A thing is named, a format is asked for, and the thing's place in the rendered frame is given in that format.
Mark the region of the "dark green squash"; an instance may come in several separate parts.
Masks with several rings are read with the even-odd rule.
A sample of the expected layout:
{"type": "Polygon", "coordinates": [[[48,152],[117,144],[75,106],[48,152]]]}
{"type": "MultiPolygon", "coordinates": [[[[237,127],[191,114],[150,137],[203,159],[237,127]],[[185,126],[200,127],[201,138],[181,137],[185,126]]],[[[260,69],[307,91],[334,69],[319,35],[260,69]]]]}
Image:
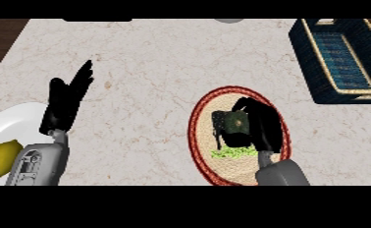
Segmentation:
{"type": "Polygon", "coordinates": [[[228,147],[250,146],[249,120],[243,111],[215,111],[212,123],[218,149],[222,149],[222,144],[228,147]]]}

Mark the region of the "white plate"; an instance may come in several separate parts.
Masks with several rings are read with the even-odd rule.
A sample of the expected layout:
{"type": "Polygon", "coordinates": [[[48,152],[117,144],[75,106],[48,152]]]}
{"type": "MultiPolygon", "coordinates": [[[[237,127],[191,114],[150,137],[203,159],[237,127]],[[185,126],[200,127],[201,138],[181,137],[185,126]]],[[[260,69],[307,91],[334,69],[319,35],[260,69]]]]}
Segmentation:
{"type": "Polygon", "coordinates": [[[16,140],[20,145],[51,143],[51,137],[39,133],[47,106],[28,102],[0,112],[0,143],[16,140]]]}

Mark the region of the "round red-rimmed woven placemat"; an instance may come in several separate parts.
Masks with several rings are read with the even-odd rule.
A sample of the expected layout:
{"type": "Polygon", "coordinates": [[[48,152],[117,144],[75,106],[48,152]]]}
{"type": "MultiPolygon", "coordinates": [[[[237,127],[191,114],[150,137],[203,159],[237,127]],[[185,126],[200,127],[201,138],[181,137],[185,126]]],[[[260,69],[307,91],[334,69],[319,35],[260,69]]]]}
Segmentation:
{"type": "Polygon", "coordinates": [[[188,147],[197,169],[212,185],[256,186],[257,152],[254,147],[226,147],[216,135],[212,113],[229,111],[241,97],[274,107],[271,101],[251,89],[228,85],[213,89],[200,99],[188,121],[188,147]]]}

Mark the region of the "yellow lemon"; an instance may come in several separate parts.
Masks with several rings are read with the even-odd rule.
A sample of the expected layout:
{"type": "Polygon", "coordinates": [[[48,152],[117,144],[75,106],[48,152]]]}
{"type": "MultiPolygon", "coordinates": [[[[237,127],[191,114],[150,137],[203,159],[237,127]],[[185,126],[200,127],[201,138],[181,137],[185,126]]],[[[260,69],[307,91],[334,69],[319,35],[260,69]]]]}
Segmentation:
{"type": "Polygon", "coordinates": [[[0,177],[11,170],[13,162],[23,146],[16,140],[0,143],[0,177]]]}

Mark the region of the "dark blue wicker basket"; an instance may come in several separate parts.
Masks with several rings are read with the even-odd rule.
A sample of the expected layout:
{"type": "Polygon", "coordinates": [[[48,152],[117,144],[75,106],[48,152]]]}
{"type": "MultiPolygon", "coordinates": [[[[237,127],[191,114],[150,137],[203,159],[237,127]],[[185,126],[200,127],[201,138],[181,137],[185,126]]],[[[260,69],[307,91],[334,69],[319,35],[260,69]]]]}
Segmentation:
{"type": "Polygon", "coordinates": [[[371,104],[371,22],[299,19],[288,37],[316,104],[371,104]]]}

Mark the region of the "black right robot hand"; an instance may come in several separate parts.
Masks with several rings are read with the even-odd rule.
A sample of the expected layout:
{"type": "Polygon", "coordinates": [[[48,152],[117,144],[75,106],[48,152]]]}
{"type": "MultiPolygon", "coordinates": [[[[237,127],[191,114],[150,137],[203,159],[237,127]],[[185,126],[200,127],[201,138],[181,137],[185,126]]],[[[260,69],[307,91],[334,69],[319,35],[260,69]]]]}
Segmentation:
{"type": "Polygon", "coordinates": [[[249,134],[228,134],[221,131],[228,147],[243,147],[254,145],[257,151],[281,152],[282,130],[276,110],[251,97],[241,97],[231,111],[241,110],[247,116],[249,134]]]}

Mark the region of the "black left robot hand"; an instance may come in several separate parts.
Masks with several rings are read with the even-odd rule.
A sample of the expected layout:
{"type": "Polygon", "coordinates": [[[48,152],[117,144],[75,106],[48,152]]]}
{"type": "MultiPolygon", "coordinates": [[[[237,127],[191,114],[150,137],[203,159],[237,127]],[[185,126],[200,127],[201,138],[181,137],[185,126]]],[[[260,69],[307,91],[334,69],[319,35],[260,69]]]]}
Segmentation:
{"type": "Polygon", "coordinates": [[[48,82],[47,108],[39,126],[39,133],[48,135],[53,130],[69,131],[79,103],[94,81],[92,62],[87,61],[67,84],[60,78],[48,82]]]}

